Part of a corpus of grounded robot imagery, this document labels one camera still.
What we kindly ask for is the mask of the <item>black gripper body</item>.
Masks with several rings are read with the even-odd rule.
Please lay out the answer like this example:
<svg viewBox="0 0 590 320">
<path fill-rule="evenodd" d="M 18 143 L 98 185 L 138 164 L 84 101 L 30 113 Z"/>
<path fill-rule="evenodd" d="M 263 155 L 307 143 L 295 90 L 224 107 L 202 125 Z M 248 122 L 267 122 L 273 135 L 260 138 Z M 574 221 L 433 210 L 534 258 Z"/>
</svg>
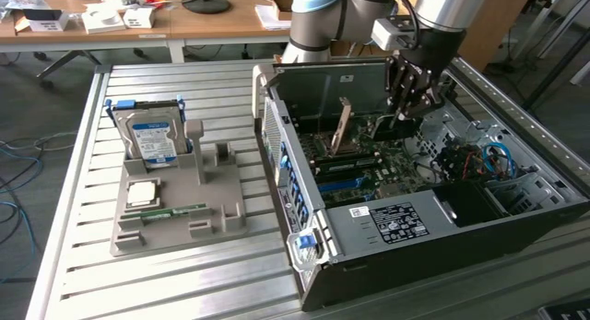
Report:
<svg viewBox="0 0 590 320">
<path fill-rule="evenodd" d="M 397 69 L 413 70 L 417 74 L 431 72 L 431 77 L 439 77 L 465 37 L 465 29 L 447 32 L 435 28 L 423 28 L 419 31 L 419 43 L 415 43 L 412 30 L 401 35 L 396 41 L 401 44 Z"/>
</svg>

